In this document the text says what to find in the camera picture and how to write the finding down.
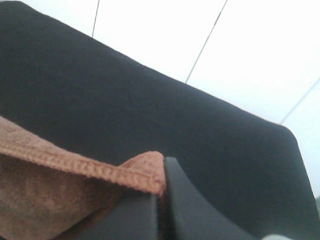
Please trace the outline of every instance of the black cushion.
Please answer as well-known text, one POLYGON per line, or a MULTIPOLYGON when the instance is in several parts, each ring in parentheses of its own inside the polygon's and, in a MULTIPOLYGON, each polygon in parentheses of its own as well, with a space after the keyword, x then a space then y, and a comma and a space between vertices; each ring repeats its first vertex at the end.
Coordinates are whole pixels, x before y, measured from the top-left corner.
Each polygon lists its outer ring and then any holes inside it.
POLYGON ((0 115, 111 164, 149 150, 174 156, 206 200, 252 235, 320 239, 316 202, 287 128, 20 2, 0 3, 0 115))

